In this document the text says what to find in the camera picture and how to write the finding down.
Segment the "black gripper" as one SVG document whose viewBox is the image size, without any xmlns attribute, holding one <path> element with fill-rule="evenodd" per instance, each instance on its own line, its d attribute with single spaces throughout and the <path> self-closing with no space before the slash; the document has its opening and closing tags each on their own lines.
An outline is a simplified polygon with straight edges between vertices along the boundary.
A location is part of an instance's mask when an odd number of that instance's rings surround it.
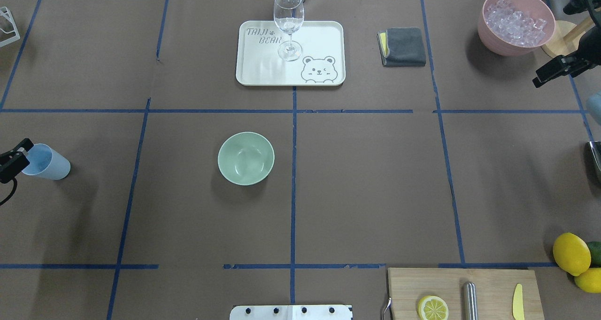
<svg viewBox="0 0 601 320">
<path fill-rule="evenodd" d="M 15 148 L 0 156 L 0 182 L 7 184 L 29 166 L 28 151 L 34 144 L 30 139 L 23 139 Z"/>
</svg>

